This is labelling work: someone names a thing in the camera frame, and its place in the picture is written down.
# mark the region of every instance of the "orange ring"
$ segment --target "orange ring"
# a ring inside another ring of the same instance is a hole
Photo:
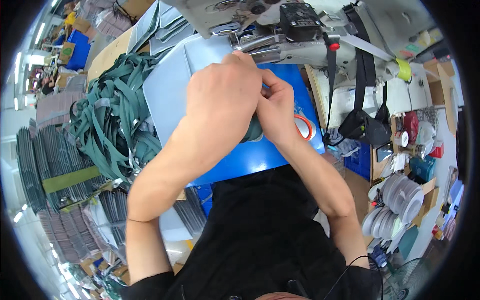
[[[302,121],[305,122],[305,124],[307,124],[307,127],[308,127],[308,136],[307,137],[303,137],[303,134],[301,134],[300,132],[300,129],[298,128],[298,126],[295,124],[295,126],[297,127],[297,132],[299,133],[299,135],[305,140],[305,141],[309,141],[311,138],[312,138],[312,134],[313,134],[313,128],[312,128],[312,125],[310,124],[310,121],[308,121],[307,118],[301,116],[301,115],[293,115],[293,117],[297,118],[297,119],[300,119]]]

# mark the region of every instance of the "hand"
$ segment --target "hand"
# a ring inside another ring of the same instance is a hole
[[[270,70],[262,70],[263,97],[257,107],[257,115],[264,134],[275,145],[288,144],[298,137],[294,119],[293,87]]]
[[[262,97],[262,83],[253,59],[239,51],[192,76],[187,114],[170,139],[189,149],[189,159],[200,167],[197,176],[213,168],[245,136]]]

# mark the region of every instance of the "industrial sewing machine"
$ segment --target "industrial sewing machine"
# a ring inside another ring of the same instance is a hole
[[[327,66],[328,47],[336,51],[339,74],[349,80],[357,73],[356,48],[374,56],[377,79],[387,81],[398,76],[396,59],[414,58],[443,39],[418,0],[163,1],[175,6],[203,38],[228,36],[234,49],[257,63]],[[359,31],[368,39],[360,38]]]

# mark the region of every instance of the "red button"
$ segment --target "red button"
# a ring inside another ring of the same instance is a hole
[[[331,44],[330,46],[328,46],[328,48],[330,49],[330,51],[337,51],[338,49],[340,49],[340,44]]]

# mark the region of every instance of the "earphone wire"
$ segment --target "earphone wire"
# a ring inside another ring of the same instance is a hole
[[[330,291],[328,292],[328,294],[325,296],[324,300],[327,299],[328,295],[330,295],[330,293],[333,291],[333,289],[335,288],[335,286],[339,283],[340,279],[342,279],[343,275],[345,275],[345,273],[348,271],[348,268],[350,268],[352,266],[352,264],[357,260],[357,259],[360,259],[362,257],[366,257],[366,258],[369,258],[373,261],[373,263],[375,264],[375,266],[377,267],[378,269],[378,274],[380,275],[380,283],[382,284],[382,300],[384,300],[384,279],[383,279],[383,276],[382,276],[382,272],[380,271],[380,266],[378,265],[378,263],[373,259],[371,258],[370,256],[368,255],[362,255],[362,256],[359,256],[357,257],[356,259],[354,259],[348,266],[347,268],[345,269],[345,271],[343,271],[342,275],[340,275],[340,277],[336,280],[335,284],[332,286],[332,288],[330,289]]]

